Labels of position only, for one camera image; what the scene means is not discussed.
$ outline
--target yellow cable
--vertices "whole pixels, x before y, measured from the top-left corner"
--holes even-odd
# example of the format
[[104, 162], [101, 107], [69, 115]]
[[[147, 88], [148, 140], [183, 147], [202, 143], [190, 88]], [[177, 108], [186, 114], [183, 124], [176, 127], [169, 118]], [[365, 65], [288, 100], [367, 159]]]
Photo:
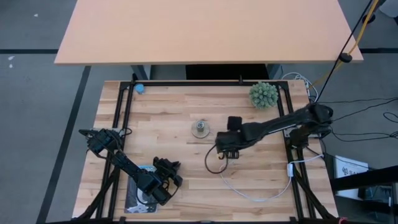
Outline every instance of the yellow cable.
[[[374, 0], [373, 5], [371, 6], [371, 9], [369, 10], [365, 21], [362, 25], [361, 31], [359, 32], [358, 38], [356, 39], [356, 42], [354, 44], [354, 46], [351, 48], [351, 50], [349, 50], [348, 55], [351, 55], [351, 53], [353, 53], [353, 51], [355, 50], [355, 48], [358, 46], [359, 41], [362, 39], [363, 33], [365, 31], [366, 25], [368, 24], [368, 21], [370, 19], [370, 17], [373, 14], [374, 9], [376, 8], [377, 3], [379, 2], [379, 0]], [[335, 70], [339, 69], [342, 66], [343, 62], [341, 60], [339, 60], [339, 62], [336, 65]], [[326, 79], [328, 77], [329, 73], [324, 74], [324, 76], [322, 76], [321, 78], [315, 80], [315, 82], [312, 83], [312, 85], [309, 86], [308, 89], [313, 88], [318, 82], [323, 81], [324, 79]]]

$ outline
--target wooden desk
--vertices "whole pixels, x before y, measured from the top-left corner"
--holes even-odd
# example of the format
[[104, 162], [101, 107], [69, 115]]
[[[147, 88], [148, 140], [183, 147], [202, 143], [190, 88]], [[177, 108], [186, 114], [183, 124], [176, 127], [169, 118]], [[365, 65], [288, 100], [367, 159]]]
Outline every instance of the wooden desk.
[[[112, 126], [119, 84], [105, 82], [94, 127]], [[184, 180], [177, 194], [165, 206], [159, 206], [157, 213], [128, 214], [124, 213], [128, 176], [121, 172], [115, 219], [125, 216], [128, 220], [147, 221], [287, 221], [290, 216], [295, 216], [291, 186], [280, 197], [269, 202], [250, 202], [230, 190], [219, 175], [205, 169], [204, 156], [214, 144], [215, 133], [226, 130], [228, 116], [242, 116], [244, 122], [263, 122], [279, 117], [276, 107], [265, 111], [254, 109], [248, 98], [249, 88], [147, 86], [144, 95], [134, 93], [128, 125], [132, 134], [126, 138], [124, 152], [138, 165], [151, 165], [155, 156], [180, 161], [182, 165], [178, 173]], [[308, 103], [303, 81], [289, 81], [289, 89], [295, 110]], [[205, 139], [196, 139], [190, 132], [191, 124], [198, 119], [205, 119], [210, 124], [211, 134]], [[316, 140], [310, 141], [310, 147], [321, 151]], [[304, 156], [308, 159], [314, 155], [304, 151]], [[92, 153], [87, 154], [73, 216], [79, 216], [98, 193], [104, 163], [105, 160], [98, 159]], [[215, 153], [210, 155], [210, 169], [217, 170], [222, 163]], [[271, 197], [287, 184], [286, 163], [284, 141], [279, 132], [241, 151], [241, 157], [228, 167], [224, 176], [245, 194]], [[315, 159], [306, 165], [314, 194], [331, 214], [337, 216], [324, 161]], [[303, 192], [301, 198], [308, 216]], [[105, 211], [108, 211], [108, 207], [109, 200], [106, 200]]]
[[337, 0], [79, 0], [55, 63], [331, 62], [350, 32]]

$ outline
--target floor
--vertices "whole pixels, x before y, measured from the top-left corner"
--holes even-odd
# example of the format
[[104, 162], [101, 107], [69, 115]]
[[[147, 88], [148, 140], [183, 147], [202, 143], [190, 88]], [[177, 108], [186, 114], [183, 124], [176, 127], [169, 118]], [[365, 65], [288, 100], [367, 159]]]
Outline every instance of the floor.
[[[75, 0], [2, 0], [0, 1], [0, 49], [57, 49], [62, 40]], [[341, 0], [351, 27], [366, 2]], [[398, 47], [398, 26], [393, 19], [377, 12], [368, 25], [360, 47]], [[53, 64], [54, 55], [0, 55], [0, 222], [33, 223], [55, 163], [83, 67]], [[367, 54], [363, 63], [344, 65], [331, 78], [320, 101], [388, 98], [398, 95], [395, 78], [397, 54]], [[283, 65], [284, 72], [300, 72], [310, 80], [329, 71], [331, 64]], [[92, 127], [96, 107], [105, 80], [128, 80], [128, 66], [95, 66], [83, 95], [76, 125], [48, 216], [48, 222], [71, 217], [85, 155], [85, 140], [78, 129]], [[159, 66], [155, 79], [185, 78], [182, 65]], [[360, 110], [377, 102], [331, 105], [335, 117]], [[339, 133], [396, 131], [395, 123], [383, 118], [383, 112], [398, 112], [398, 102], [380, 106], [337, 121]], [[371, 167], [398, 165], [395, 139], [365, 142], [341, 142], [334, 136], [325, 139], [328, 153], [367, 162]], [[358, 210], [355, 203], [336, 198], [341, 216], [379, 217]]]

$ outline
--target small blue object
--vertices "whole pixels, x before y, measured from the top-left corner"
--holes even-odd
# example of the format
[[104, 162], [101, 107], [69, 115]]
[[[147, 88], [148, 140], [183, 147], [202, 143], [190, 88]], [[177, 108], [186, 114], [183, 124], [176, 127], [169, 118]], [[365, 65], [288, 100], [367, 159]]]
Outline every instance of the small blue object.
[[134, 87], [138, 94], [143, 94], [144, 93], [144, 85], [143, 84], [137, 84]]

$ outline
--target white cable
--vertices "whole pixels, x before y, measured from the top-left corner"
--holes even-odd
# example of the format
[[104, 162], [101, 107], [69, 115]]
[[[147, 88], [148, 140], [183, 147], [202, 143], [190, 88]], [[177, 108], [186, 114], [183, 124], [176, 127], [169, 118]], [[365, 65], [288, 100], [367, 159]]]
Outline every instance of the white cable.
[[[307, 159], [307, 160], [292, 161], [292, 162], [288, 163], [288, 164], [287, 164], [287, 170], [288, 170], [287, 173], [288, 173], [288, 174], [291, 174], [291, 176], [288, 175], [288, 176], [289, 176], [289, 181], [287, 182], [287, 185], [286, 185], [285, 189], [284, 189], [283, 191], [281, 191], [279, 194], [277, 194], [277, 195], [275, 195], [275, 196], [272, 196], [272, 197], [269, 197], [269, 198], [251, 198], [251, 197], [247, 196], [246, 194], [244, 194], [244, 193], [242, 193], [242, 192], [236, 190], [236, 189], [224, 178], [224, 176], [223, 176], [222, 173], [220, 173], [220, 177], [221, 177], [221, 179], [223, 179], [224, 183], [225, 183], [231, 190], [235, 191], [235, 192], [236, 192], [237, 194], [239, 194], [240, 196], [242, 196], [242, 197], [244, 197], [244, 198], [246, 198], [246, 199], [248, 199], [248, 200], [250, 200], [250, 201], [252, 201], [252, 202], [266, 202], [266, 201], [268, 201], [268, 200], [271, 200], [271, 199], [274, 199], [274, 198], [277, 198], [277, 197], [281, 196], [281, 195], [287, 190], [287, 188], [289, 187], [290, 183], [292, 182], [292, 177], [293, 177], [293, 175], [292, 175], [292, 174], [293, 174], [293, 171], [292, 171], [292, 170], [289, 170], [289, 169], [292, 169], [292, 166], [290, 166], [291, 164], [296, 163], [296, 162], [308, 162], [308, 161], [312, 161], [312, 160], [314, 160], [314, 159], [316, 159], [316, 158], [318, 158], [318, 157], [323, 157], [323, 155], [315, 156], [315, 157], [313, 157], [313, 158], [311, 158], [311, 159]], [[220, 170], [222, 170], [222, 169], [224, 168], [225, 165], [226, 165], [226, 163], [223, 164], [223, 165], [221, 165], [221, 166], [220, 166]]]
[[[312, 82], [310, 80], [308, 80], [307, 78], [305, 78], [302, 74], [300, 74], [298, 72], [289, 72], [289, 73], [287, 73], [285, 75], [282, 75], [282, 77], [280, 79], [283, 80], [288, 75], [295, 75], [294, 76], [294, 80], [304, 80], [305, 87], [307, 88], [308, 95], [310, 95], [309, 94], [310, 90], [308, 90], [309, 86], [312, 85]], [[317, 102], [318, 97], [319, 97], [318, 90], [315, 87], [313, 87], [313, 90], [315, 91], [315, 94], [316, 94], [315, 102]]]

